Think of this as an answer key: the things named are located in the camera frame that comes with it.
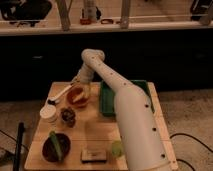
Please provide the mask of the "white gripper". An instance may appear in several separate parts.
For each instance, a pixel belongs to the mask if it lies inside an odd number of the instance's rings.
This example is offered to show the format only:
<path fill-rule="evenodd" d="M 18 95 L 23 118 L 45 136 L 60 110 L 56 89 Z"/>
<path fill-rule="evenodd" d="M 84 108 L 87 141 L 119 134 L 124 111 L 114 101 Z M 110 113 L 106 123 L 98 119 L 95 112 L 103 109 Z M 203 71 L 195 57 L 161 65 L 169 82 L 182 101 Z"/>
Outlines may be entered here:
<path fill-rule="evenodd" d="M 77 75 L 72 79 L 73 86 L 89 86 L 94 78 L 94 70 L 87 65 L 83 65 Z"/>

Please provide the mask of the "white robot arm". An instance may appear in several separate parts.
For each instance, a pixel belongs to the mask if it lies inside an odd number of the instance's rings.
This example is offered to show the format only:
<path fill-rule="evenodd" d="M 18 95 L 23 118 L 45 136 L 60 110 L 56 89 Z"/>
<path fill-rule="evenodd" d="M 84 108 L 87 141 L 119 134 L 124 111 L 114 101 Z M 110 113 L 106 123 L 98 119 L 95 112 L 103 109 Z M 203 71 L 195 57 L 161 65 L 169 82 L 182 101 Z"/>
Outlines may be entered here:
<path fill-rule="evenodd" d="M 151 109 L 148 95 L 104 63 L 102 50 L 85 49 L 83 65 L 76 81 L 83 92 L 74 97 L 77 102 L 88 96 L 86 85 L 97 73 L 114 91 L 114 111 L 129 171 L 172 171 L 169 159 Z"/>

